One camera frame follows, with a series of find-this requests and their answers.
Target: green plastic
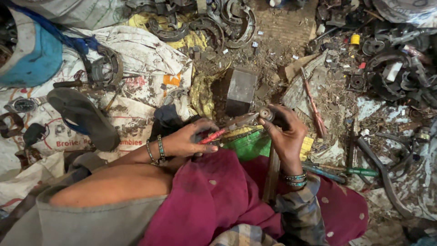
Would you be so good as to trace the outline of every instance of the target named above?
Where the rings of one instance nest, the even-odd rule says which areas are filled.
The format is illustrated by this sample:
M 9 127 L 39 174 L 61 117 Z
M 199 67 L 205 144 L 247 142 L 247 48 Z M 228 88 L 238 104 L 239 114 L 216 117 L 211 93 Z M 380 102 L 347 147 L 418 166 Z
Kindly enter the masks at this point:
M 232 149 L 241 162 L 251 160 L 259 155 L 269 156 L 271 139 L 263 131 L 256 131 L 245 137 L 226 143 L 223 148 Z

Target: grey cloth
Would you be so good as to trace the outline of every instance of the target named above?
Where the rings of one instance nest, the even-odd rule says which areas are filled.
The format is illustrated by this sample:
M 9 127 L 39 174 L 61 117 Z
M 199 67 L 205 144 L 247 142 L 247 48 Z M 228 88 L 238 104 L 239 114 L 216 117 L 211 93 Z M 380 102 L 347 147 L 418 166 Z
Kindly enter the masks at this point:
M 36 206 L 14 224 L 0 246 L 136 245 L 167 197 L 83 208 L 50 205 L 50 198 L 65 187 L 51 187 L 39 194 Z

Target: watch face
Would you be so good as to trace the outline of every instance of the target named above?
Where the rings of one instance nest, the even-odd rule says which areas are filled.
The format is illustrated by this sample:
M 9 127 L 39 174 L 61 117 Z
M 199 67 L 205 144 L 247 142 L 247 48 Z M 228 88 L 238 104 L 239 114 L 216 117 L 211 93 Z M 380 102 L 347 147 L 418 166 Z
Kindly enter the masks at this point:
M 19 99 L 14 103 L 14 108 L 20 113 L 27 113 L 35 108 L 35 103 L 29 99 Z

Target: plaid shirt sleeve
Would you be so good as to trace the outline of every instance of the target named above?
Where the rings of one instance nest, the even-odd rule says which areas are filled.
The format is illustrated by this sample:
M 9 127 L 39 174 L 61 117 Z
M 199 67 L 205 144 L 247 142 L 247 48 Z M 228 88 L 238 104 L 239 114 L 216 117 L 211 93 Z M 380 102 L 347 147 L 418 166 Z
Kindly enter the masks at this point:
M 278 240 L 285 245 L 329 246 L 325 239 L 320 206 L 316 198 L 320 178 L 308 174 L 306 186 L 299 191 L 278 195 L 276 212 L 280 212 L 285 234 Z

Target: maroon cloth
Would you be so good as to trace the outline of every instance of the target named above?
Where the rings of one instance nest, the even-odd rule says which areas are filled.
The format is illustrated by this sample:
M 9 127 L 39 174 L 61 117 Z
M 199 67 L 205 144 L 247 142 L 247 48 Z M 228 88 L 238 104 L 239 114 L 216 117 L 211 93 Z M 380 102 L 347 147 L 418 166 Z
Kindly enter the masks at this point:
M 259 196 L 262 197 L 268 171 L 268 157 L 258 156 L 241 165 L 257 183 Z M 325 224 L 326 240 L 331 246 L 342 246 L 350 240 L 361 237 L 366 232 L 369 219 L 364 197 L 324 176 L 319 175 L 319 177 L 320 188 L 316 197 Z M 287 185 L 280 182 L 278 193 L 287 192 Z
M 284 233 L 281 215 L 262 202 L 258 193 L 233 151 L 204 154 L 178 170 L 169 196 L 139 245 L 208 245 L 239 224 L 260 226 L 278 238 Z

